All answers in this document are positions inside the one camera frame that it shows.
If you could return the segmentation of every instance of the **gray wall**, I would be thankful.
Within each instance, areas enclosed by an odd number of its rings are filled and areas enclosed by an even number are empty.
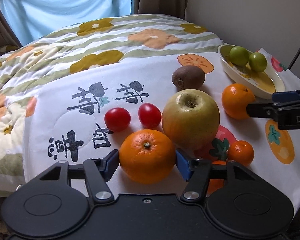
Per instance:
[[[300,0],[188,0],[186,20],[285,65],[300,46]],[[300,56],[291,70],[300,78]]]

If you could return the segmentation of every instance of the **cherry tomato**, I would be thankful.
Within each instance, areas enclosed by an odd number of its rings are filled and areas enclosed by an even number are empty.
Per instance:
[[[115,107],[105,114],[105,124],[113,132],[121,132],[126,129],[131,121],[129,112],[122,107]]]
[[[146,129],[152,129],[161,122],[161,112],[159,108],[150,103],[144,103],[139,107],[139,120]]]

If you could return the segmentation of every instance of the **chinese character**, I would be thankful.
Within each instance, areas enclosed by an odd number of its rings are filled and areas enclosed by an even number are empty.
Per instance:
[[[133,81],[129,84],[129,87],[120,84],[120,86],[122,86],[123,88],[119,88],[117,89],[117,92],[122,92],[125,91],[125,93],[123,94],[126,97],[122,97],[122,98],[116,98],[115,100],[120,100],[120,99],[126,99],[127,103],[134,103],[137,104],[138,103],[138,97],[140,97],[140,101],[143,103],[143,99],[142,97],[148,97],[149,94],[148,93],[138,93],[143,91],[143,87],[138,81]],[[133,92],[128,92],[130,89],[134,90],[136,95]]]
[[[100,126],[96,123],[98,129],[94,131],[93,135],[93,144],[94,144],[94,148],[95,149],[98,149],[98,148],[101,148],[101,147],[110,147],[111,144],[107,138],[107,134],[113,134],[112,131],[110,131],[109,129],[107,128],[100,128]]]
[[[68,157],[68,150],[70,151],[71,154],[71,159],[75,163],[78,161],[78,147],[83,145],[83,141],[76,141],[75,140],[75,132],[71,130],[70,132],[67,133],[67,139],[62,135],[62,140],[63,141],[54,141],[54,138],[51,137],[49,139],[50,145],[48,146],[48,156],[52,157],[53,159],[56,160],[58,158],[57,154],[53,155],[52,153],[54,152],[54,146],[56,146],[57,153],[62,153],[65,151],[66,158]]]
[[[86,102],[86,103],[78,105],[78,106],[68,107],[67,110],[80,108],[79,113],[93,114],[94,113],[94,105],[98,105],[98,113],[100,113],[100,106],[104,106],[105,104],[109,103],[108,97],[103,97],[105,94],[105,90],[107,90],[107,88],[104,88],[103,85],[101,84],[101,82],[92,84],[89,87],[89,91],[86,91],[80,87],[78,87],[78,90],[81,91],[81,93],[72,95],[72,99],[82,97],[82,99],[79,100],[79,104],[81,104],[83,102]],[[93,95],[93,99],[95,100],[95,102],[92,102],[91,98],[89,98],[89,97],[86,98],[86,95],[88,95],[88,94]]]

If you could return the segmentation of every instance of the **white flower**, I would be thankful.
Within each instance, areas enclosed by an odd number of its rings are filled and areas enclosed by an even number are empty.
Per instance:
[[[0,160],[6,154],[22,153],[23,128],[26,110],[18,103],[7,107],[0,119]]]

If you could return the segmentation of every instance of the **bedspread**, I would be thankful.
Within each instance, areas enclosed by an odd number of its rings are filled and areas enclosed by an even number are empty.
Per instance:
[[[68,26],[1,56],[0,195],[25,182],[24,122],[33,114],[36,95],[43,86],[98,66],[144,57],[216,52],[222,44],[204,27],[178,18],[130,15]]]

